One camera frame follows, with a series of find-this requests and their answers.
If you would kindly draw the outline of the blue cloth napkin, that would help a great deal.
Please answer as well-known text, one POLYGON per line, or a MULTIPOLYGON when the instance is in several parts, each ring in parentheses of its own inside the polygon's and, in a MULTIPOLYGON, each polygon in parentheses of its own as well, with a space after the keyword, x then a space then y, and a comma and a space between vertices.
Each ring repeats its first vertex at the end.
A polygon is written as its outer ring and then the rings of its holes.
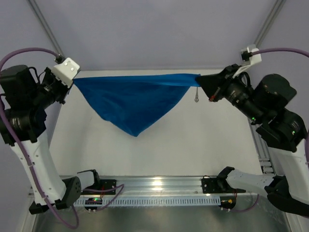
POLYGON ((175 107, 198 74, 104 76, 78 78, 75 86, 105 121, 137 137, 175 107))

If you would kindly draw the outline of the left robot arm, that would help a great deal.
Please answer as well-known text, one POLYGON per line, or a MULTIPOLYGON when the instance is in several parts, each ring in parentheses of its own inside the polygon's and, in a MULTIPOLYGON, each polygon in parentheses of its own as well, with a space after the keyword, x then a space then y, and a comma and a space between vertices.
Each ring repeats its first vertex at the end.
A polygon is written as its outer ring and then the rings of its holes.
POLYGON ((48 145, 46 108, 55 102, 64 104, 72 81, 62 82, 56 68, 46 68, 42 81, 34 80, 32 67, 16 65, 0 73, 0 86, 9 104, 0 121, 4 142, 19 157, 34 191, 31 214, 50 207, 67 209, 89 187, 99 186, 96 170, 78 172, 62 179, 54 165, 48 145))

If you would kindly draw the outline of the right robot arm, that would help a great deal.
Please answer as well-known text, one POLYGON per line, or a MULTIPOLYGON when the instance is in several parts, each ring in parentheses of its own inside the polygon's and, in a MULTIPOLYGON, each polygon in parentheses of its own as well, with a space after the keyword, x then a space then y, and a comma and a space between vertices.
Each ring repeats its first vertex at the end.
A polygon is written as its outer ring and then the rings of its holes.
POLYGON ((256 132, 275 152, 284 172, 283 175, 256 175, 225 167, 216 177, 221 190, 256 193, 283 212, 308 217, 306 142, 309 136, 303 119, 286 108, 296 90, 278 74, 266 75, 257 87, 252 87, 249 75, 239 65, 198 76, 196 82, 210 102, 226 99, 250 119, 256 132))

